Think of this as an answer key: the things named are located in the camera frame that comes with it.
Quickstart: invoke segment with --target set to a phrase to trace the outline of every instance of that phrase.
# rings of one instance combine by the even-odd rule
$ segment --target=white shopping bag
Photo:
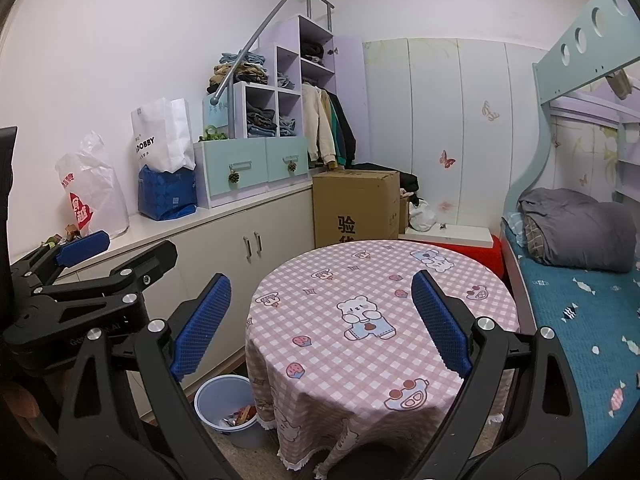
[[[77,152],[57,161],[56,171],[82,236],[106,231],[115,238],[127,230],[127,204],[100,135],[85,136]]]
[[[139,170],[175,173],[196,167],[184,99],[162,98],[131,113]]]
[[[429,204],[420,200],[418,207],[409,202],[409,225],[421,233],[428,231],[436,223],[436,215]]]

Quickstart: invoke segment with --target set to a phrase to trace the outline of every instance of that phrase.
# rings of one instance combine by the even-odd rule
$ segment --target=light blue trash can
[[[257,415],[246,423],[230,428],[221,421],[248,405],[254,405],[249,379],[239,375],[221,375],[209,379],[196,393],[194,405],[200,420],[230,442],[243,449],[263,447],[268,442],[267,432],[258,422]]]

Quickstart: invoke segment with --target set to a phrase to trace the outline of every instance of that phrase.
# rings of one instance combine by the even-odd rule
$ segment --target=circular hole
[[[591,21],[596,34],[602,38],[605,33],[604,13],[598,7],[591,11]]]
[[[564,63],[565,66],[568,66],[569,60],[571,58],[571,53],[569,52],[569,47],[567,46],[566,43],[563,43],[562,46],[560,47],[560,54],[562,57],[562,62]]]
[[[580,27],[575,29],[575,46],[580,54],[587,51],[587,35]]]
[[[613,4],[616,6],[616,10],[623,16],[628,16],[631,12],[629,0],[613,0]]]

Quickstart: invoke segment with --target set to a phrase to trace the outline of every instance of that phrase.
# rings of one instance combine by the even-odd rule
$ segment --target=cardboard box
[[[397,240],[397,171],[327,171],[314,176],[316,248],[356,240]]]
[[[400,199],[400,216],[398,220],[398,233],[403,235],[409,227],[409,198]]]

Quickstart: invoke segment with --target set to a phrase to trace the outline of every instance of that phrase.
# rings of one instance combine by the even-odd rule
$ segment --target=white jacket
[[[308,84],[302,85],[302,115],[306,137],[306,149],[311,161],[318,160],[318,146],[322,162],[335,162],[334,136],[331,124],[322,108],[320,91]]]

